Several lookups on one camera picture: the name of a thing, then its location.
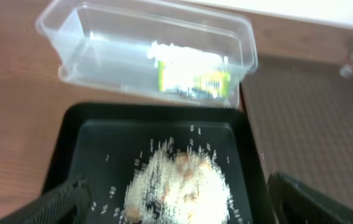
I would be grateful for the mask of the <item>green snack wrapper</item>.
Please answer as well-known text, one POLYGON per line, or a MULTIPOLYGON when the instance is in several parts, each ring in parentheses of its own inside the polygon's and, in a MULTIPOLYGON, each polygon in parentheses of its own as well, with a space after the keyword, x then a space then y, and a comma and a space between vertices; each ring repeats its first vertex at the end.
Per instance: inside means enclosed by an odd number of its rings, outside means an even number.
POLYGON ((204 65, 182 65, 159 61, 158 89, 195 99, 225 98, 229 95, 231 74, 204 65))

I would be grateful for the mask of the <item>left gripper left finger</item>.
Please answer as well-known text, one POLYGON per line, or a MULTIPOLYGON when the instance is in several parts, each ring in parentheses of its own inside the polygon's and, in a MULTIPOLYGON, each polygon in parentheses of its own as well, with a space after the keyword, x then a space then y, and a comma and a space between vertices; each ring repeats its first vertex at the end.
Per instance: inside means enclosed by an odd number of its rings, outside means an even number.
POLYGON ((78 177, 0 219, 0 224, 82 224, 91 205, 89 183, 86 178, 78 177))

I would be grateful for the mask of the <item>rice and nuts pile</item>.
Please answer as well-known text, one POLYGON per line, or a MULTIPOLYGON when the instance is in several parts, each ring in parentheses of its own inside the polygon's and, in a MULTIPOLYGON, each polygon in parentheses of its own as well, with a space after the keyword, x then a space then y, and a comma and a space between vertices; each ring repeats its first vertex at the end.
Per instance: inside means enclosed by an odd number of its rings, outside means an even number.
POLYGON ((244 180, 223 124, 87 129, 90 223, 242 223, 244 180))

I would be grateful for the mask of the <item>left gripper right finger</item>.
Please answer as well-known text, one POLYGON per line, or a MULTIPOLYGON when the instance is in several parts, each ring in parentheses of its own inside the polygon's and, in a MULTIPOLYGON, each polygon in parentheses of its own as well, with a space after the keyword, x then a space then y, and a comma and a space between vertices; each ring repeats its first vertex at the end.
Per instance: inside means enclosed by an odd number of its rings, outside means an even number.
POLYGON ((353 224, 352 209, 287 174, 271 174, 267 187, 279 223, 353 224))

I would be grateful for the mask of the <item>white tissue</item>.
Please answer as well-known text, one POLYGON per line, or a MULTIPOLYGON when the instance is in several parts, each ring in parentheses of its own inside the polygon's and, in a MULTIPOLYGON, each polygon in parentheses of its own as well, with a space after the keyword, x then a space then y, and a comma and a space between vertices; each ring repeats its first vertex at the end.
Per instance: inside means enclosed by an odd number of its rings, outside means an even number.
POLYGON ((148 59, 154 60, 161 81, 164 78, 186 80, 217 72, 227 66, 226 57, 173 43, 159 44, 153 41, 146 51, 148 59))

